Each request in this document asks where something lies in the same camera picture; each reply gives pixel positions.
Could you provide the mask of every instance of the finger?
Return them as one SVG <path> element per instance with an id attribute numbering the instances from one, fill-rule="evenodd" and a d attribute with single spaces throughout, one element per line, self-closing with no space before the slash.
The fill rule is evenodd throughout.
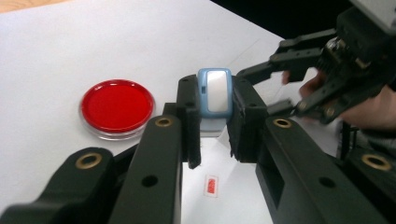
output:
<path id="1" fill-rule="evenodd" d="M 324 74 L 321 71 L 318 71 L 317 75 L 307 81 L 301 88 L 300 88 L 300 94 L 304 98 L 306 96 L 309 96 L 312 94 L 314 91 L 319 89 L 320 87 L 323 86 L 323 83 L 326 80 L 326 74 Z"/>
<path id="2" fill-rule="evenodd" d="M 395 131 L 395 111 L 396 93 L 385 86 L 376 97 L 348 109 L 340 118 L 361 129 Z"/>
<path id="3" fill-rule="evenodd" d="M 286 85 L 289 83 L 290 71 L 284 71 L 282 73 L 282 84 Z"/>

